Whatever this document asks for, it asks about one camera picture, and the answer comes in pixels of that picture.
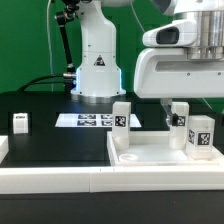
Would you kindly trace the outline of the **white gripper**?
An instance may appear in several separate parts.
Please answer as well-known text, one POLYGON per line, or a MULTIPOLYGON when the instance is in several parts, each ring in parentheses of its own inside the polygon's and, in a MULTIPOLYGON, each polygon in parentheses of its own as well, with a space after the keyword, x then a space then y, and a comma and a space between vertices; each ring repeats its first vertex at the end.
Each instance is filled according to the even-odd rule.
POLYGON ((171 98, 224 97, 224 59, 189 60, 184 48, 148 48, 137 59, 134 92, 140 98, 162 98, 168 126, 179 116, 171 98))

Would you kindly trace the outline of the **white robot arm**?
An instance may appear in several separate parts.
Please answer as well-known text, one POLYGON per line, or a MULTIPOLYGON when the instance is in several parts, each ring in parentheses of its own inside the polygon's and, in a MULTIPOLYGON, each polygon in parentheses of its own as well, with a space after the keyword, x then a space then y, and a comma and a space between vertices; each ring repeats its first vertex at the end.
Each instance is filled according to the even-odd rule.
MULTIPOLYGON (((70 0, 65 17, 77 17, 82 30, 82 63, 69 65, 75 75, 74 97, 92 102, 122 94, 116 65, 116 28, 101 9, 121 7, 134 0, 70 0)), ((224 0, 152 0, 161 13, 173 17, 142 36, 146 47, 138 56, 134 92, 140 98, 159 98, 168 123, 182 115, 172 108, 174 98, 224 97, 224 0)))

